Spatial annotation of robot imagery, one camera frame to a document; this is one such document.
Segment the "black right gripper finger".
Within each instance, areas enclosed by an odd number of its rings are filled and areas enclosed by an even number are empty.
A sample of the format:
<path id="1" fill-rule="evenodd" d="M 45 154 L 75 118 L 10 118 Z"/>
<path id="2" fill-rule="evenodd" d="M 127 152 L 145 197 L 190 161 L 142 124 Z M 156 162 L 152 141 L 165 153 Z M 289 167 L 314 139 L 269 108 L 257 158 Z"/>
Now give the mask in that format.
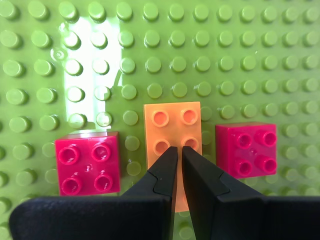
<path id="1" fill-rule="evenodd" d="M 189 146 L 182 148 L 185 195 L 198 240 L 317 240 L 317 196 L 266 196 Z"/>
<path id="2" fill-rule="evenodd" d="M 9 217 L 15 240 L 170 240 L 178 149 L 169 147 L 144 176 L 117 197 L 38 197 Z"/>

